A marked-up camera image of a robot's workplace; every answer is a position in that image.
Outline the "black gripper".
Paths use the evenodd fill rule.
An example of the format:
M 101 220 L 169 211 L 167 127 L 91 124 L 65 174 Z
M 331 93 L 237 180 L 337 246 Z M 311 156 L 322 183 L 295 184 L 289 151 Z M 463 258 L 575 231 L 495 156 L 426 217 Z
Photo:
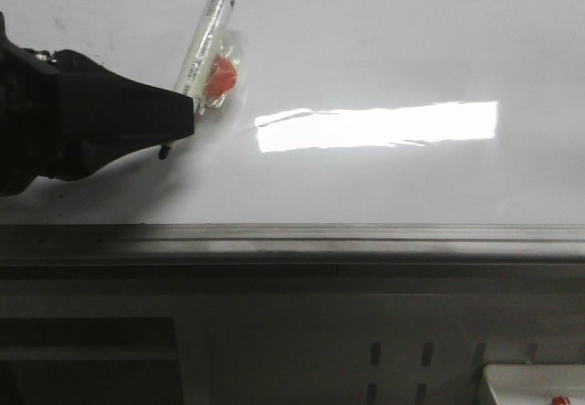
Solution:
M 112 72 L 73 50 L 21 48 L 1 19 L 1 195 L 40 176 L 76 181 L 195 131 L 193 100 Z M 62 148 L 62 135 L 88 142 Z

